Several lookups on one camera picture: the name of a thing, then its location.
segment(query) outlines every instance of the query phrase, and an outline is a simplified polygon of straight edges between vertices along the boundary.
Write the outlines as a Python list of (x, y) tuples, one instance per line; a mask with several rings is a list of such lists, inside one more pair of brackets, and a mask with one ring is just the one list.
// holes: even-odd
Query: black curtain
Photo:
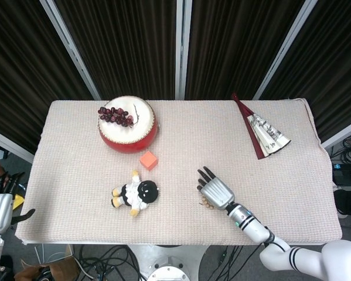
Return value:
[(91, 100), (39, 1), (0, 1), (0, 133), (35, 153), (54, 100)]
[(187, 100), (250, 100), (304, 0), (193, 0)]
[(351, 0), (320, 0), (261, 99), (306, 98), (321, 141), (351, 124)]
[(103, 99), (174, 99), (175, 0), (56, 4)]

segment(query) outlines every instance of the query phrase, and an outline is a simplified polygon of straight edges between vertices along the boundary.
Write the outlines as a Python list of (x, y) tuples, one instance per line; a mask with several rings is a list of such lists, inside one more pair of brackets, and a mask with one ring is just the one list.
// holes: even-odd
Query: plush doll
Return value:
[(157, 185), (151, 180), (140, 181), (138, 171), (132, 172), (132, 182), (114, 189), (111, 204), (118, 208), (125, 204), (131, 206), (131, 216), (136, 217), (139, 212), (146, 209), (149, 203), (153, 203), (158, 196)]

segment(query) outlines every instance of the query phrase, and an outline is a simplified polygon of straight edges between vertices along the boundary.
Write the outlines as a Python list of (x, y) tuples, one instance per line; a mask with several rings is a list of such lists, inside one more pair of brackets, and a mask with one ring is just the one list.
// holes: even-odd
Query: beige tablecloth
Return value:
[[(149, 101), (161, 123), (149, 148), (159, 159), (151, 172), (139, 163), (144, 152), (120, 154), (100, 138), (97, 109), (105, 101), (54, 102), (23, 206), (36, 212), (16, 236), (28, 243), (251, 244), (226, 212), (199, 204), (196, 170), (207, 166), (288, 243), (339, 239), (332, 168), (306, 101), (243, 102), (292, 142), (257, 160), (235, 102)], [(160, 188), (137, 218), (110, 203), (111, 190), (130, 182), (132, 169)]]

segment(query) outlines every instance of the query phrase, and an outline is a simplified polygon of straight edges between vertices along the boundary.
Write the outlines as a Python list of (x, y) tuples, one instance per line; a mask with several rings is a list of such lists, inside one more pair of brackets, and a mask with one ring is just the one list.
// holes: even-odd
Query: red drum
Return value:
[(104, 142), (122, 153), (135, 153), (146, 149), (154, 140), (158, 130), (156, 116), (151, 106), (138, 97), (126, 95), (118, 97), (105, 105), (106, 109), (127, 111), (133, 117), (131, 126), (98, 119), (98, 130)]

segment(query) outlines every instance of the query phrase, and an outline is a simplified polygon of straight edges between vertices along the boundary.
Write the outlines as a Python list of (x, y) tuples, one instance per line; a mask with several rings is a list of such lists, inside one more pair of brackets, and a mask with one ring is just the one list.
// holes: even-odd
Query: orange sponge block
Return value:
[(147, 151), (140, 157), (140, 163), (150, 171), (157, 165), (158, 159), (150, 151)]

